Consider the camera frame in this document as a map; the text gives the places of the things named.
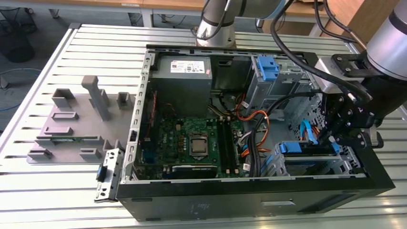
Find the motherboard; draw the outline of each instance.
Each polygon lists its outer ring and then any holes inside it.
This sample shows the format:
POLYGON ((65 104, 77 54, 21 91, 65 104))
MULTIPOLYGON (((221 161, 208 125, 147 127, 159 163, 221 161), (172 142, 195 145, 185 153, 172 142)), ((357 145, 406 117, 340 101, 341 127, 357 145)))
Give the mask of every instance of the motherboard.
POLYGON ((240 121, 207 118, 163 118, 155 148, 143 150, 148 179, 227 178, 244 176, 236 141, 240 121))

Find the red wire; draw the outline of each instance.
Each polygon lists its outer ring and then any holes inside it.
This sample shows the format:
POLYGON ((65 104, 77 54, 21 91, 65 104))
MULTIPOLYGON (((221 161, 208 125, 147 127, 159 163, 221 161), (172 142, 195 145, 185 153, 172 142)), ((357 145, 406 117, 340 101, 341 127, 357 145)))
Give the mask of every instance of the red wire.
POLYGON ((155 105, 156 105, 156 102, 157 102, 157 92, 152 93, 152 97, 153 97, 153 104, 152 104, 152 112, 151 112, 149 124, 148 124, 145 137, 148 137, 148 135, 149 135, 151 124, 152 124, 152 120, 153 120, 153 117, 155 117, 155 105))

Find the green circuit board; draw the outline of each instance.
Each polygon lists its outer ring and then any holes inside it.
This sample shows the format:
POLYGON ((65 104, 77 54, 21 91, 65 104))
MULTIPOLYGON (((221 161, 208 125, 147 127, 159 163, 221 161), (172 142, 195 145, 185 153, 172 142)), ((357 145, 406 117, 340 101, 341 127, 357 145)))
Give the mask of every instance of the green circuit board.
MULTIPOLYGON (((239 121, 231 121, 232 136, 236 139, 237 135, 241 135, 241 123, 239 121)), ((157 147, 156 152, 149 154, 149 161, 145 165, 149 166, 175 166, 175 165, 197 165, 197 166, 217 166, 217 177, 240 177, 239 173, 231 171, 228 174, 221 172, 220 166, 220 154, 217 143, 217 120, 205 118, 181 118, 181 119, 161 119, 156 124, 157 129, 157 147), (207 156, 192 157, 191 151, 191 138, 200 137, 207 140, 207 156)), ((155 179, 160 179, 160 175, 152 174, 149 176, 155 179)))

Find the floor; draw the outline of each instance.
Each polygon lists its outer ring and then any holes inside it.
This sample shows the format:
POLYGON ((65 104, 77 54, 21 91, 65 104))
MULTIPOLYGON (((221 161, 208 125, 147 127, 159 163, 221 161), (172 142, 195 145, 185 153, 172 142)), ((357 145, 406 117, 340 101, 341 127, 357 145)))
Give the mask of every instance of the floor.
MULTIPOLYGON (((32 18, 37 25, 37 31, 28 35, 29 42, 33 46, 36 55, 32 60, 25 63, 12 63, 0 55, 0 73, 15 68, 43 69, 52 52, 59 44, 60 39, 67 32, 71 23, 80 22, 83 24, 120 25, 120 26, 143 26, 140 14, 116 13, 116 12, 95 12, 79 10, 60 10, 59 18, 53 19, 47 9, 33 9, 32 18)), ((199 25, 200 17, 197 16, 172 16, 168 15, 167 23, 161 23, 161 18, 155 15, 155 27, 179 29, 191 29, 199 25)), ((236 19, 236 31, 257 32, 253 19, 236 19)), ((0 90, 0 134, 13 116, 16 108, 11 108, 23 101, 29 88, 36 80, 39 72, 35 70, 13 71, 1 76, 9 82, 9 89, 0 90)))

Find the gray plastic block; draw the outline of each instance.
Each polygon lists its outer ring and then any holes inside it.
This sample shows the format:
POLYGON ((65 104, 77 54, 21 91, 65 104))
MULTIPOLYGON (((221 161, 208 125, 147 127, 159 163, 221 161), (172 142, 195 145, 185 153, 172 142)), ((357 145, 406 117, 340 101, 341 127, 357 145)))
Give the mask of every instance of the gray plastic block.
POLYGON ((113 149, 112 145, 109 144, 108 140, 104 140, 103 152, 107 153, 111 149, 113 149))
MULTIPOLYGON (((69 110, 53 106, 41 132, 35 140, 33 149, 45 148, 52 152, 51 159, 41 160, 27 157, 27 161, 31 164, 100 164, 103 161, 105 150, 109 146, 113 148, 121 148, 120 143, 127 143, 128 131, 131 126, 133 110, 119 109, 116 105, 117 94, 107 94, 109 104, 108 112, 111 119, 101 121, 96 109, 89 104, 88 94, 76 94, 75 100, 67 99, 69 110), (72 129, 71 135, 45 135, 48 127, 72 129), (101 157, 81 157, 81 149, 97 149, 101 157)), ((129 96, 132 103, 135 102, 135 96, 129 96)))
POLYGON ((56 89, 52 100, 59 108, 71 108, 68 99, 75 99, 69 89, 56 89))
POLYGON ((93 137, 85 138, 85 139, 83 140, 83 142, 87 143, 87 144, 89 144, 89 145, 100 145, 100 146, 103 146, 103 144, 104 144, 104 139, 103 139, 103 137, 99 135, 96 138, 93 138, 93 137))
POLYGON ((119 92, 117 93, 117 106, 120 110, 132 110, 133 109, 133 103, 132 103, 132 98, 129 96, 128 92, 119 92))
POLYGON ((101 154, 96 148, 81 148, 80 156, 84 160, 95 160, 101 158, 101 154))
POLYGON ((105 104, 107 106, 109 106, 108 95, 107 95, 107 92, 105 92, 104 89, 100 89, 100 95, 101 95, 104 104, 105 104))
POLYGON ((116 140, 116 143, 115 143, 115 149, 120 149, 121 151, 124 151, 125 149, 124 149, 124 147, 121 146, 121 144, 120 144, 120 141, 119 140, 116 140))
POLYGON ((49 139, 49 136, 47 136, 48 138, 39 138, 35 140, 35 142, 45 147, 45 146, 55 146, 55 142, 49 139))
POLYGON ((33 160, 49 160, 52 158, 52 153, 44 148, 37 148, 32 149, 27 156, 33 160))
POLYGON ((109 120, 108 105, 104 103, 100 90, 97 88, 97 77, 95 75, 85 75, 81 80, 81 86, 88 90, 92 98, 93 106, 99 112, 103 121, 109 120))
POLYGON ((73 130, 71 127, 45 127, 45 135, 72 135, 73 130))
POLYGON ((64 121, 64 120, 76 120, 79 119, 76 112, 53 112, 51 115, 53 120, 64 121))

